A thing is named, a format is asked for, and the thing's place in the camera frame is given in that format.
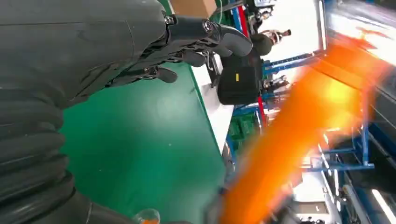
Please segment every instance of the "orange blur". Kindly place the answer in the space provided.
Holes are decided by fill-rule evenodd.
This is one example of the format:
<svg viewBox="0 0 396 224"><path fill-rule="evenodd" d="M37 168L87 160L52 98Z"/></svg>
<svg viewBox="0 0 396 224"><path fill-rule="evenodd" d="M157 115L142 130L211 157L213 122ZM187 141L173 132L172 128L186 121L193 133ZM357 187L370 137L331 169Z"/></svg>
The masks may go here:
<svg viewBox="0 0 396 224"><path fill-rule="evenodd" d="M159 224L158 220L144 220L142 224Z"/></svg>
<svg viewBox="0 0 396 224"><path fill-rule="evenodd" d="M226 194L222 224L257 224L269 217L281 187L326 129L359 125L362 100L388 68L361 46L334 40L328 55L305 70Z"/></svg>

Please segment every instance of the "black bag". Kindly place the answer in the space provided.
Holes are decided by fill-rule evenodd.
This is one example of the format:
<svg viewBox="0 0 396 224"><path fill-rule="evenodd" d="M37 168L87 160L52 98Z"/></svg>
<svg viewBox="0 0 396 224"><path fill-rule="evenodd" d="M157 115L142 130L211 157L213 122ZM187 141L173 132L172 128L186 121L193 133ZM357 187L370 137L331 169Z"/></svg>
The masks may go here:
<svg viewBox="0 0 396 224"><path fill-rule="evenodd" d="M251 104L257 101L259 94L259 80L254 67L223 69L217 89L222 104Z"/></svg>

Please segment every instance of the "worker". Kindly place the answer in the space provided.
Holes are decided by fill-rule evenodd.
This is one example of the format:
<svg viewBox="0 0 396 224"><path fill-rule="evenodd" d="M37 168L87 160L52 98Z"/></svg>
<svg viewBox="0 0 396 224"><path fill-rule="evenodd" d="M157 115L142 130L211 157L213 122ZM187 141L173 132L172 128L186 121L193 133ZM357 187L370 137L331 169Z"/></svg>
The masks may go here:
<svg viewBox="0 0 396 224"><path fill-rule="evenodd" d="M265 34L253 34L250 39L252 40L253 48L260 56L269 54L275 44L272 38Z"/></svg>
<svg viewBox="0 0 396 224"><path fill-rule="evenodd" d="M290 29L283 32L276 29L270 29L270 30L264 30L260 33L268 36L272 40L274 45L279 44L285 36L291 36Z"/></svg>

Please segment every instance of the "robotic hand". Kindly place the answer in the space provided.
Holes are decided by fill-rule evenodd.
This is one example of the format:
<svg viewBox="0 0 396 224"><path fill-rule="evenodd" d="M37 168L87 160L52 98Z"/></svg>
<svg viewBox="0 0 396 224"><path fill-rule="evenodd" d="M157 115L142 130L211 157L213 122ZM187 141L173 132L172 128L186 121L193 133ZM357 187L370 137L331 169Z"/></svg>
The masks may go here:
<svg viewBox="0 0 396 224"><path fill-rule="evenodd" d="M138 63L126 68L106 87L154 78L173 83L177 74L159 67L164 62L186 62L200 67L207 60L209 51L215 51L221 56L230 56L232 53L245 56L252 49L251 41L241 32L207 19L170 15L165 16L165 23L164 34L146 48Z"/></svg>
<svg viewBox="0 0 396 224"><path fill-rule="evenodd" d="M157 0L0 1L0 223L133 223L74 188L62 110L104 87L174 82L164 62L252 48L234 28L164 11Z"/></svg>

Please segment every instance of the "cardboard box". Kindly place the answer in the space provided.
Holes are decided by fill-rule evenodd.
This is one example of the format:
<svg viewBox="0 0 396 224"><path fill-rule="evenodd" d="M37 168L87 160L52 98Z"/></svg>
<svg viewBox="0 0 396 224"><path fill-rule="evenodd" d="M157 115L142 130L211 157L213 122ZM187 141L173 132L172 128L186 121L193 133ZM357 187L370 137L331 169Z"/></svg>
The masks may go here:
<svg viewBox="0 0 396 224"><path fill-rule="evenodd" d="M217 9L215 0L170 0L175 14L209 18Z"/></svg>

